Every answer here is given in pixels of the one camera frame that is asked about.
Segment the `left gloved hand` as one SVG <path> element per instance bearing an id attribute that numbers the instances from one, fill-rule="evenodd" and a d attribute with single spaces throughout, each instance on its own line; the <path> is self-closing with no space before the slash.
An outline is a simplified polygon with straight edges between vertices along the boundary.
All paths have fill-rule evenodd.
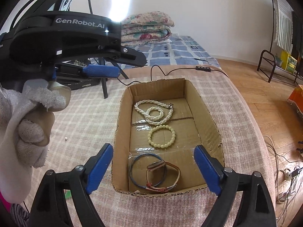
<path id="1" fill-rule="evenodd" d="M 1 88 L 1 195 L 22 203 L 31 190 L 32 170 L 45 165 L 54 112 L 64 110 L 71 89 L 32 79 L 21 92 Z"/>

